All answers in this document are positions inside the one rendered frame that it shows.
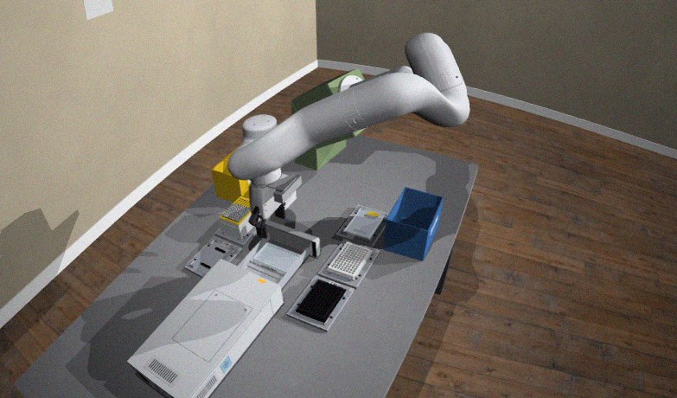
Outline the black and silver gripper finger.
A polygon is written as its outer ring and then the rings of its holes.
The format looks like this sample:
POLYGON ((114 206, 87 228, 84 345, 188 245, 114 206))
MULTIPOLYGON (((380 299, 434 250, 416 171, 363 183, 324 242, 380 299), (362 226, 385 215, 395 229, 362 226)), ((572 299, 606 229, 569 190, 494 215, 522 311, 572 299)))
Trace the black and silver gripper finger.
POLYGON ((275 210, 275 216, 285 219, 285 209, 284 209, 285 203, 281 204, 276 210, 275 210))
MULTIPOLYGON (((266 220, 266 219, 265 219, 265 220, 266 220)), ((251 214, 251 216, 250 216, 248 222, 249 222, 250 224, 252 224, 252 226, 256 227, 257 235, 258 235, 258 236, 260 236, 260 237, 263 236, 262 238, 267 239, 268 236, 267 236, 267 230, 266 230, 266 226, 265 226, 265 220, 264 220, 263 217, 259 214, 259 207, 258 207, 258 206, 255 206, 255 208, 254 208, 254 210, 253 210, 253 212, 252 212, 252 214, 251 214), (261 222, 261 223, 259 223, 259 218, 262 219, 262 222, 261 222)))

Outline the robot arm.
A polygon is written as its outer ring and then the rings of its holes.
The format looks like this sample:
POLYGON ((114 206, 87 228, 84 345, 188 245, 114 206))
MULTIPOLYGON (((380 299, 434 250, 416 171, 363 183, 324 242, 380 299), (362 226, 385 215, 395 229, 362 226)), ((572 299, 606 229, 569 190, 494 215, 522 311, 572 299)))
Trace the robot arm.
POLYGON ((281 167, 317 144, 410 112, 442 127, 464 123, 469 117, 467 89, 448 45, 438 35, 421 33, 407 41, 405 52, 410 67, 365 80, 349 75, 342 79, 339 93, 306 106, 279 125, 266 114, 246 119, 242 144, 228 159, 230 174, 268 184, 275 189, 274 202, 284 204, 302 179, 281 174, 281 167))

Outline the blue open-top bin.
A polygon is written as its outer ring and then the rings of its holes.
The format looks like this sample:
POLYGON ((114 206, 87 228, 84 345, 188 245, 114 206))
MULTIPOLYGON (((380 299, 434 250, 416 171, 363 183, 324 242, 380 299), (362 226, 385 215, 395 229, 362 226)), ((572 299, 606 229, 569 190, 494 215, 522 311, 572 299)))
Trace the blue open-top bin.
POLYGON ((405 187, 386 218, 383 250, 423 261, 437 231, 442 202, 441 196, 405 187))

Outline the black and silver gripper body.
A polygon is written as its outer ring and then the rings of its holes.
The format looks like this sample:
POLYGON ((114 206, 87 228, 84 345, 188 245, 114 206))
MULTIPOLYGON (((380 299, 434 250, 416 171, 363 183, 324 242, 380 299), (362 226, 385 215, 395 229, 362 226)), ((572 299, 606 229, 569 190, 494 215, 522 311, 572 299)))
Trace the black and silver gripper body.
POLYGON ((266 187, 268 184, 250 183, 249 199, 250 209, 253 212, 255 206, 259 207, 259 213, 263 219, 267 219, 282 203, 274 202, 273 192, 275 189, 266 187))

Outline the yellow open-top bin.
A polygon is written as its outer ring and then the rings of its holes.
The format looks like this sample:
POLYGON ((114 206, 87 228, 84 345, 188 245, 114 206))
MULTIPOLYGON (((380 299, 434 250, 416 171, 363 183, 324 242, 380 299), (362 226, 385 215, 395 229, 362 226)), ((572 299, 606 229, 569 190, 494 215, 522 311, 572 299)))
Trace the yellow open-top bin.
POLYGON ((235 202, 240 196, 249 199, 251 183, 250 180, 239 180, 230 175, 227 161, 232 153, 211 169, 216 196, 229 202, 235 202))

